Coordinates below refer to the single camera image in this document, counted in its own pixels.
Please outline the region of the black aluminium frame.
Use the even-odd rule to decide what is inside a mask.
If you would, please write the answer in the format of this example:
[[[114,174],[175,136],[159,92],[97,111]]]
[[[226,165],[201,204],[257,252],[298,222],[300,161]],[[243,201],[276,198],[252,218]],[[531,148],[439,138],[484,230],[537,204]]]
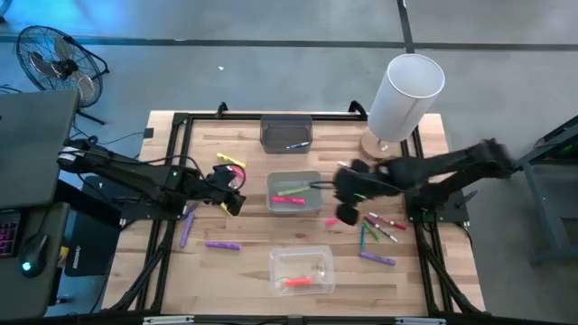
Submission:
[[[337,202],[323,193],[318,212],[275,214],[266,206],[266,176],[271,172],[317,171],[330,179],[340,164],[359,158],[367,129],[351,113],[323,116],[312,125],[312,147],[306,154],[268,154],[259,141],[260,115],[242,117],[228,111],[222,118],[198,111],[154,111],[147,123],[154,137],[145,139],[144,160],[188,154],[204,171],[224,153],[247,165],[246,197],[239,215],[198,207],[188,243],[173,243],[154,269],[144,302],[163,315],[193,315],[195,321],[254,323],[283,317],[305,322],[423,317],[427,313],[415,232],[395,230],[398,243],[377,234],[367,236],[370,253],[393,258],[395,266],[359,257],[359,231],[346,224],[325,227]],[[239,251],[206,247],[208,241],[232,242]],[[275,248],[328,246],[333,254],[335,290],[329,294],[278,296],[270,288],[269,256]]]

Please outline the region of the black computer mouse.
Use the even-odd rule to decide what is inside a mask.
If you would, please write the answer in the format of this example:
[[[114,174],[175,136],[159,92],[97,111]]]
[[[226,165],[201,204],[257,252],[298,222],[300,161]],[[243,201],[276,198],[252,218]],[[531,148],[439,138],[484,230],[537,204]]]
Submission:
[[[24,241],[19,255],[21,273],[24,277],[34,278],[42,273],[46,266],[49,241],[50,237],[43,232],[38,232]]]

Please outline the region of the clear plastic bin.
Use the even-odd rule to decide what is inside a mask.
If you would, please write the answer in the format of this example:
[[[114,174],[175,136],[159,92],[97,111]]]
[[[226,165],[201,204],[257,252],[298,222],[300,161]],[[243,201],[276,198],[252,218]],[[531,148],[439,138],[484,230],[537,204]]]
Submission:
[[[313,284],[286,287],[284,281],[312,278]],[[269,256],[269,281],[278,296],[329,294],[335,290],[332,251],[328,246],[275,248]]]

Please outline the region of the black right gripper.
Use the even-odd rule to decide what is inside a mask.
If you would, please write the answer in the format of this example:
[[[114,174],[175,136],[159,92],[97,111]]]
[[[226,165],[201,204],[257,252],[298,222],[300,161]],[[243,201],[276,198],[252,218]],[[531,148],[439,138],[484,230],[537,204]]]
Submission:
[[[389,187],[366,173],[339,169],[332,179],[334,197],[342,203],[336,208],[336,218],[351,226],[359,222],[359,211],[354,205],[363,200],[372,200],[389,194]]]

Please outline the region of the smoky dark plastic bin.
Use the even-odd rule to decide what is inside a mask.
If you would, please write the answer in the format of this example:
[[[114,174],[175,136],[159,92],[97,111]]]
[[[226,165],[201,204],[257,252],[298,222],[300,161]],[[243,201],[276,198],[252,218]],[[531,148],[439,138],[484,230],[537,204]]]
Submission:
[[[304,148],[285,149],[291,144],[311,142]],[[312,145],[312,117],[307,115],[264,115],[260,120],[260,143],[268,154],[305,154]]]

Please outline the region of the black floor fan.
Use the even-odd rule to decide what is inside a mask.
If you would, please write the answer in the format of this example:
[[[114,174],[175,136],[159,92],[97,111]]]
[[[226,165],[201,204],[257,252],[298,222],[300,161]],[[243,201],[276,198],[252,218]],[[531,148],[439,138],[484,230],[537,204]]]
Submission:
[[[77,113],[104,125],[83,111],[100,99],[109,73],[107,63],[72,36],[48,26],[31,25],[20,31],[15,54],[25,75],[40,90],[75,90],[79,94]]]

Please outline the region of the long purple marker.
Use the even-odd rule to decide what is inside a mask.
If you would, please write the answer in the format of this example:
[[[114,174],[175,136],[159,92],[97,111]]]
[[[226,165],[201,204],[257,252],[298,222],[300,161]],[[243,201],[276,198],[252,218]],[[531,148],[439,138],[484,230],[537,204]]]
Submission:
[[[190,231],[191,231],[191,227],[192,227],[192,224],[193,224],[194,216],[195,216],[195,212],[192,210],[192,211],[188,214],[188,216],[187,216],[187,218],[186,218],[186,220],[185,220],[184,228],[183,228],[183,230],[182,230],[181,240],[180,240],[180,243],[179,243],[180,248],[185,248],[186,245],[187,245],[187,241],[188,241],[188,237],[189,237],[189,234],[190,234]]]

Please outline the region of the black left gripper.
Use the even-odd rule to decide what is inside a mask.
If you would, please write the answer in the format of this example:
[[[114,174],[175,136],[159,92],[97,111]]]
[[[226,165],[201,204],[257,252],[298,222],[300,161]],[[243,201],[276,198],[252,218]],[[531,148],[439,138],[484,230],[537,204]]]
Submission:
[[[215,165],[213,171],[203,177],[204,183],[209,187],[212,200],[225,201],[227,212],[238,216],[245,203],[246,197],[240,193],[240,189],[245,185],[245,176],[238,177],[230,167],[233,165]]]

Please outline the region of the thin white red-capped marker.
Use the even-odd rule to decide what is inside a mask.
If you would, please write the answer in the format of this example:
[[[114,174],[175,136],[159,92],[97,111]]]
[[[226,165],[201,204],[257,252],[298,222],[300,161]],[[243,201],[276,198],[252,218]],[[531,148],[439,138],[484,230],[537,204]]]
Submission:
[[[376,230],[378,230],[380,233],[382,233],[383,235],[385,235],[386,237],[388,237],[391,241],[398,243],[398,240],[391,235],[390,233],[388,233],[382,226],[380,226],[373,218],[371,217],[364,217],[364,220],[366,222],[368,222],[373,228],[375,228]]]
[[[392,219],[388,219],[388,218],[379,216],[378,214],[375,214],[375,213],[373,213],[373,212],[369,212],[368,215],[369,215],[370,217],[372,217],[372,218],[375,218],[375,219],[378,219],[378,220],[380,220],[380,221],[382,221],[382,222],[385,222],[385,223],[389,224],[390,226],[392,226],[392,227],[394,227],[394,228],[398,228],[398,229],[401,229],[401,230],[407,230],[407,227],[406,227],[404,224],[401,224],[401,223],[399,223],[399,222],[396,222],[396,221],[394,221],[394,220],[392,220]]]

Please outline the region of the translucent white plastic bin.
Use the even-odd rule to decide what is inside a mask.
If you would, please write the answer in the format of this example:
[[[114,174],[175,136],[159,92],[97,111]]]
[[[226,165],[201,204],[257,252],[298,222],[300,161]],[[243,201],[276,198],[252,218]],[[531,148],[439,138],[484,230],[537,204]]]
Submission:
[[[266,178],[266,205],[275,214],[300,214],[318,212],[323,205],[323,195],[311,186],[312,182],[320,181],[322,176],[317,171],[272,172]],[[309,185],[312,188],[306,192],[289,197],[303,198],[303,206],[283,203],[273,203],[271,198],[277,196],[279,190]]]

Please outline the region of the silver aluminium bracket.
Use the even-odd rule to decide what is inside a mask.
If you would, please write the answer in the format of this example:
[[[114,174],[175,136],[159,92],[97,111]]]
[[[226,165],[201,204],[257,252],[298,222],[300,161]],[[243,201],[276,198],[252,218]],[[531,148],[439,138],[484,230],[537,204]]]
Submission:
[[[445,319],[399,317],[395,318],[396,325],[447,325]]]
[[[142,325],[187,325],[194,322],[195,317],[193,315],[164,315],[145,317]]]

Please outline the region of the dark standing desk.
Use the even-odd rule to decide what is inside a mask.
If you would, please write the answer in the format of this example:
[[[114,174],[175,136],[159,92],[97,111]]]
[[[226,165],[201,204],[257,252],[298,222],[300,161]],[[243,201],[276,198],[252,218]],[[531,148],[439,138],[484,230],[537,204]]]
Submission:
[[[74,90],[0,95],[0,211],[22,214],[14,257],[0,258],[0,322],[42,317],[57,290],[57,264],[70,205],[54,198],[58,152],[78,108]],[[24,241],[50,237],[46,266],[34,278],[21,273]]]

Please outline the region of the lime green highlighter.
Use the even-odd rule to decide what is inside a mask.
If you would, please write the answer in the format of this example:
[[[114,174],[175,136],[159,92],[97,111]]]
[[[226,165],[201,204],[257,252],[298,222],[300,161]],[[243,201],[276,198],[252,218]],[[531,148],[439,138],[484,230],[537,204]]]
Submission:
[[[310,190],[312,187],[309,185],[304,185],[304,186],[299,186],[299,187],[293,187],[293,188],[289,188],[289,189],[283,189],[283,190],[279,190],[276,195],[277,196],[290,196],[290,195],[294,195],[294,194],[298,194],[298,193],[302,193],[302,192],[306,192],[308,190]]]

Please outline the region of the black backlit keyboard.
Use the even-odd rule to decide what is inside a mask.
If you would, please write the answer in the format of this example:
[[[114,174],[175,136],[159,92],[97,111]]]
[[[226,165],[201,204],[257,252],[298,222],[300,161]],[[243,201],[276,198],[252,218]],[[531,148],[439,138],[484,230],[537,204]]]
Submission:
[[[17,210],[0,211],[0,258],[15,256],[21,219],[22,214]]]

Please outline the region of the long yellow highlighter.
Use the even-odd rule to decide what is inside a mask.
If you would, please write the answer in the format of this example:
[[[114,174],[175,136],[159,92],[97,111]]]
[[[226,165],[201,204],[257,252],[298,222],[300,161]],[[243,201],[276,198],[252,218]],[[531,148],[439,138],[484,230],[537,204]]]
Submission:
[[[245,169],[247,165],[233,157],[225,155],[224,153],[217,153],[217,158],[221,165],[233,165]]]

